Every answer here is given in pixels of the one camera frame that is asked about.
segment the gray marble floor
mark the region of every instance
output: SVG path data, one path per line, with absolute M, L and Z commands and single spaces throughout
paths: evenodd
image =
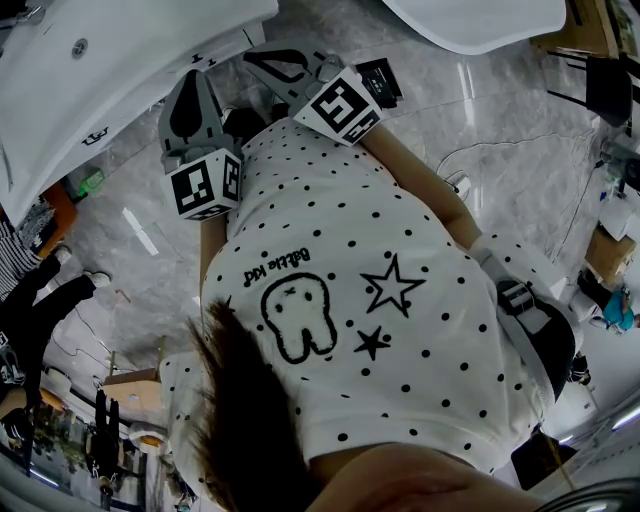
M 280 3 L 281 14 L 266 23 L 268 40 L 311 36 L 348 63 L 389 59 L 405 99 L 386 112 L 386 126 L 443 177 L 469 174 L 468 204 L 484 229 L 517 229 L 575 272 L 604 186 L 604 171 L 592 174 L 601 133 L 592 114 L 545 90 L 583 98 L 581 72 L 527 42 L 477 57 L 447 52 L 379 0 Z M 210 78 L 225 104 L 253 105 L 266 115 L 270 94 L 238 59 Z M 82 348 L 106 363 L 104 344 L 123 368 L 155 364 L 163 337 L 168 353 L 189 349 L 185 320 L 199 313 L 198 227 L 164 208 L 158 115 L 151 109 L 71 176 L 77 183 L 94 166 L 108 177 L 78 205 L 66 240 L 75 258 L 59 282 L 87 267 L 112 273 L 114 284 L 82 303 L 55 339 L 67 352 Z M 530 142 L 495 145 L 523 140 Z M 71 358 L 55 344 L 46 358 L 87 393 L 91 375 L 106 374 L 82 352 Z

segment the striped shirt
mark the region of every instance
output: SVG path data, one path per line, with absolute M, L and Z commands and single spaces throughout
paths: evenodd
M 42 260 L 25 248 L 7 217 L 0 212 L 0 301 Z

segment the black chair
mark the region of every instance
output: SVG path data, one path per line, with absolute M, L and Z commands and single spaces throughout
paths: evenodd
M 574 57 L 558 52 L 548 53 L 556 57 L 586 63 L 586 67 L 575 64 L 569 64 L 569 67 L 586 71 L 587 101 L 580 101 L 554 91 L 547 91 L 549 94 L 586 107 L 614 128 L 623 126 L 631 119 L 634 88 L 631 77 L 622 61 L 595 57 Z

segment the blue object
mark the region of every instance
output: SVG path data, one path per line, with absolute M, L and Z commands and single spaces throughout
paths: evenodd
M 607 322 L 618 324 L 625 331 L 633 327 L 633 311 L 629 308 L 626 313 L 622 312 L 622 294 L 620 292 L 615 292 L 611 296 L 602 314 Z

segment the star graphic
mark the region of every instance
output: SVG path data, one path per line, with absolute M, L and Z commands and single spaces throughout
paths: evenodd
M 235 313 L 236 310 L 231 307 L 231 297 L 233 297 L 233 295 L 229 295 L 229 298 L 227 299 L 227 306 L 229 308 L 229 311 L 231 311 L 232 313 Z
M 371 274 L 360 274 L 377 290 L 377 294 L 373 302 L 369 306 L 367 313 L 371 313 L 374 309 L 386 304 L 393 303 L 402 314 L 409 318 L 409 304 L 405 301 L 405 293 L 426 283 L 424 279 L 402 279 L 400 277 L 400 267 L 398 266 L 398 255 L 393 255 L 391 265 L 384 276 L 374 276 Z
M 361 331 L 358 331 L 358 334 L 360 335 L 360 338 L 362 338 L 363 343 L 357 349 L 355 349 L 354 352 L 362 352 L 363 350 L 366 350 L 367 352 L 369 352 L 369 355 L 371 356 L 371 360 L 375 361 L 377 349 L 388 348 L 391 346 L 388 343 L 382 343 L 381 341 L 378 340 L 378 338 L 380 337 L 381 330 L 382 330 L 382 326 L 378 327 L 376 329 L 376 332 L 374 332 L 370 336 L 366 335 Z

